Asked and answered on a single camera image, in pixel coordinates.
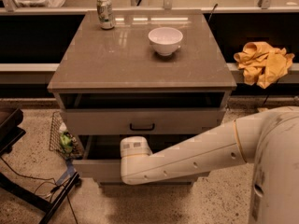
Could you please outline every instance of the metal can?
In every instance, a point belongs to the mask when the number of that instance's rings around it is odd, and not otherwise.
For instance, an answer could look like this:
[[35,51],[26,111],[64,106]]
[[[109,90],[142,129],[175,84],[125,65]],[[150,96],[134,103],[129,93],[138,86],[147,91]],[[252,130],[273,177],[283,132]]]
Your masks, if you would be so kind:
[[113,28],[115,26],[115,18],[111,0],[96,0],[96,8],[101,27],[103,29]]

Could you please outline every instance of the drawer front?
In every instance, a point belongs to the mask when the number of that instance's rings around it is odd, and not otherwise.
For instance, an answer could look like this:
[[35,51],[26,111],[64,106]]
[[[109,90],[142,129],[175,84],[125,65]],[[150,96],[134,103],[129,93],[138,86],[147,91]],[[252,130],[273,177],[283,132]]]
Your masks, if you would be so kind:
[[[124,184],[121,180],[121,160],[74,160],[73,164],[80,177],[93,178],[99,185]],[[153,184],[191,185],[200,176],[208,176],[208,173],[183,176]]]
[[77,135],[190,134],[218,126],[225,110],[67,110],[69,132]]

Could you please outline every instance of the yellow cloth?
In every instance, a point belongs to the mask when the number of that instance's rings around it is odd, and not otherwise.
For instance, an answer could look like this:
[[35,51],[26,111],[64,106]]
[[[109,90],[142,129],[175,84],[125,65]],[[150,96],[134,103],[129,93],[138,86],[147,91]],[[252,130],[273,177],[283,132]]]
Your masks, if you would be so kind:
[[265,89],[288,74],[294,54],[287,54],[287,50],[273,48],[266,42],[249,42],[234,58],[238,69],[244,69],[244,82],[257,83]]

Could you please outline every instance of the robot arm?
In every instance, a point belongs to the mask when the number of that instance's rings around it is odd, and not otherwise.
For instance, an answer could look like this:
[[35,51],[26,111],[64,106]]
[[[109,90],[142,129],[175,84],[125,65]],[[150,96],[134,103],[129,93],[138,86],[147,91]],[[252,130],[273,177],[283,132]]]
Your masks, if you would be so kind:
[[283,107],[236,119],[155,154],[144,137],[125,138],[121,141],[122,181],[144,184],[253,162],[267,121],[287,111]]
[[152,154],[143,137],[121,141],[121,178],[130,185],[254,162],[249,224],[299,219],[299,107],[224,123]]

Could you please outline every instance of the speckled floor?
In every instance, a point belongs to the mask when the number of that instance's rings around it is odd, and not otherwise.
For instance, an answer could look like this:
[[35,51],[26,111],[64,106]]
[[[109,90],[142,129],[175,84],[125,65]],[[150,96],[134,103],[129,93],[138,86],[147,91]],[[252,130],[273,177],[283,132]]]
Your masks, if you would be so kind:
[[[297,100],[268,101],[268,106],[298,105]],[[231,99],[224,122],[256,112],[263,100]],[[52,100],[8,101],[0,106],[18,105],[24,120],[21,127],[26,135],[14,145],[6,160],[23,175],[56,180],[66,171],[64,160],[49,151],[52,113],[58,107]],[[42,181],[14,175],[0,161],[1,172],[20,186],[34,192]],[[213,171],[190,186],[104,186],[92,179],[82,178],[80,187],[69,194],[80,224],[135,223],[239,223],[248,221],[252,164]],[[53,187],[45,184],[36,194],[45,194]],[[0,189],[0,223],[39,223],[43,212]],[[76,223],[69,203],[64,200],[50,223]]]

